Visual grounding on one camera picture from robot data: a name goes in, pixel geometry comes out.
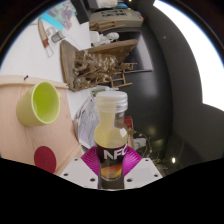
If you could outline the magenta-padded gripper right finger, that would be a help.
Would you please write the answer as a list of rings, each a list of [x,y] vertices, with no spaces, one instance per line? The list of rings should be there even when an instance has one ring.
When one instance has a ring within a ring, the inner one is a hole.
[[[125,189],[140,188],[162,178],[152,160],[142,158],[132,148],[128,148],[123,159],[122,173]]]

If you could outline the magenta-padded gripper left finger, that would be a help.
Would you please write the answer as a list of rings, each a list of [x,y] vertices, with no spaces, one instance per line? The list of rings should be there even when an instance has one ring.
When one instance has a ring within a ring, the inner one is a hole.
[[[84,188],[98,189],[100,162],[92,147],[80,158],[73,158],[60,176]]]

